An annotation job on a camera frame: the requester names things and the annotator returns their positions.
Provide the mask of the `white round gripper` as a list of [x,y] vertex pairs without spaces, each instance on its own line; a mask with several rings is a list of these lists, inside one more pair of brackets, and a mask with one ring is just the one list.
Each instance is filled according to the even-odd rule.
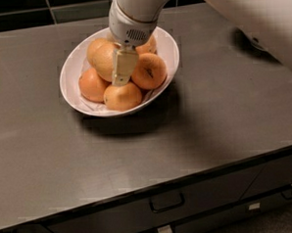
[[118,1],[113,0],[109,11],[109,30],[107,39],[116,49],[113,53],[112,84],[126,85],[134,72],[139,55],[132,47],[145,44],[156,28],[156,22],[142,23],[133,20],[120,8]]

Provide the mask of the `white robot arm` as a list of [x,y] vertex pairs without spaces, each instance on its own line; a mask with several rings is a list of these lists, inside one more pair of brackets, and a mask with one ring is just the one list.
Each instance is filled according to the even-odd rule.
[[[170,0],[113,0],[109,29],[121,46],[149,40]],[[292,70],[292,0],[204,0],[230,20],[251,43]]]

